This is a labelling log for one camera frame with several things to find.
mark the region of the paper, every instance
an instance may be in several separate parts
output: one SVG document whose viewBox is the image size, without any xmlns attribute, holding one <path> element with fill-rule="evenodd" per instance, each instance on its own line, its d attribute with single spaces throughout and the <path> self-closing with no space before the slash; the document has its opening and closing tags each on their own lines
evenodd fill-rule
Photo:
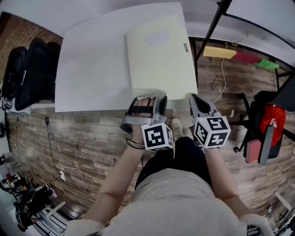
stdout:
<svg viewBox="0 0 295 236">
<path fill-rule="evenodd" d="M 148 46 L 161 46 L 170 42 L 167 31 L 156 32 L 146 37 L 146 44 Z"/>
<path fill-rule="evenodd" d="M 235 54 L 236 51 L 234 50 L 206 46 L 204 49 L 203 57 L 220 57 L 231 59 L 233 56 L 235 56 Z"/>
<path fill-rule="evenodd" d="M 274 70 L 274 69 L 280 67 L 278 64 L 273 63 L 273 62 L 268 61 L 268 60 L 264 60 L 264 59 L 262 59 L 261 62 L 258 62 L 255 65 L 259 66 L 259 67 L 262 67 L 262 68 L 265 68 L 265 69 L 268 69 L 268 70 Z"/>
<path fill-rule="evenodd" d="M 180 100 L 197 93 L 188 35 L 177 16 L 133 29 L 127 46 L 133 96 L 160 89 L 168 100 Z"/>
<path fill-rule="evenodd" d="M 241 61 L 243 63 L 253 64 L 253 65 L 262 60 L 260 57 L 256 57 L 254 55 L 250 55 L 250 54 L 242 53 L 242 52 L 237 52 L 232 59 Z"/>
</svg>

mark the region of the shoe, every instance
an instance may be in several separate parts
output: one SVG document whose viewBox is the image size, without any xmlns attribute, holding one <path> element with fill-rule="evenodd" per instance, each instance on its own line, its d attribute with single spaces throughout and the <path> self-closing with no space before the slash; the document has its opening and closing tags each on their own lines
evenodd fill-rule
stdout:
<svg viewBox="0 0 295 236">
<path fill-rule="evenodd" d="M 57 195 L 56 195 L 56 193 L 55 193 L 54 189 L 53 189 L 53 188 L 50 188 L 50 190 L 52 191 L 52 196 L 56 198 L 56 197 L 57 197 Z"/>
<path fill-rule="evenodd" d="M 183 125 L 181 124 L 178 118 L 173 118 L 171 120 L 171 127 L 172 127 L 173 138 L 175 141 L 183 137 Z"/>
</svg>

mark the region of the yellow sticky note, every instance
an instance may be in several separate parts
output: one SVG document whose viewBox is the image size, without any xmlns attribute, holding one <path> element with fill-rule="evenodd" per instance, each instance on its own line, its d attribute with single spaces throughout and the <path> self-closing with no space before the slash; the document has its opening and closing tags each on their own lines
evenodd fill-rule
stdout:
<svg viewBox="0 0 295 236">
<path fill-rule="evenodd" d="M 236 55 L 236 51 L 219 48 L 219 47 L 209 47 L 206 46 L 204 49 L 203 57 L 221 57 L 231 59 Z"/>
</svg>

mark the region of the black office chair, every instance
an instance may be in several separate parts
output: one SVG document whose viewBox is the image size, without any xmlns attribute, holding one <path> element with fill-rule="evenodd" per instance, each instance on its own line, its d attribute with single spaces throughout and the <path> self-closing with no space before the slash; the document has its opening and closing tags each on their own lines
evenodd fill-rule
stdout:
<svg viewBox="0 0 295 236">
<path fill-rule="evenodd" d="M 262 133 L 259 130 L 266 105 L 276 105 L 289 112 L 295 111 L 295 73 L 288 78 L 288 80 L 277 92 L 260 91 L 254 96 L 255 101 L 251 103 L 251 106 L 249 106 L 244 93 L 238 94 L 238 98 L 244 100 L 248 120 L 244 120 L 244 116 L 241 114 L 240 122 L 230 122 L 231 125 L 243 125 L 247 129 L 242 145 L 239 148 L 234 147 L 234 151 L 236 153 L 241 152 L 243 147 L 249 141 L 258 139 L 261 142 L 258 163 L 265 165 L 268 159 L 276 158 L 278 156 L 282 144 L 283 134 L 295 142 L 295 135 L 290 131 L 283 129 L 279 142 L 272 147 L 271 142 L 274 127 L 269 125 L 266 128 L 265 133 Z M 243 156 L 246 157 L 246 155 L 247 148 L 244 148 Z"/>
<path fill-rule="evenodd" d="M 29 49 L 11 50 L 3 78 L 1 97 L 3 108 L 21 111 L 41 100 L 55 101 L 55 78 L 60 47 L 35 38 Z"/>
</svg>

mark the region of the green paper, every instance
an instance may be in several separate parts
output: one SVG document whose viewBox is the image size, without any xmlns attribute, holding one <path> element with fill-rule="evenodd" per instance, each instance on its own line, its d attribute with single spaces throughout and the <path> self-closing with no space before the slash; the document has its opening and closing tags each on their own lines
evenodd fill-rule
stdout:
<svg viewBox="0 0 295 236">
<path fill-rule="evenodd" d="M 266 68 L 268 70 L 274 70 L 274 69 L 280 67 L 278 64 L 273 63 L 273 62 L 268 61 L 268 60 L 264 60 L 264 59 L 262 59 L 260 62 L 256 63 L 255 65 L 260 66 L 262 68 Z"/>
</svg>

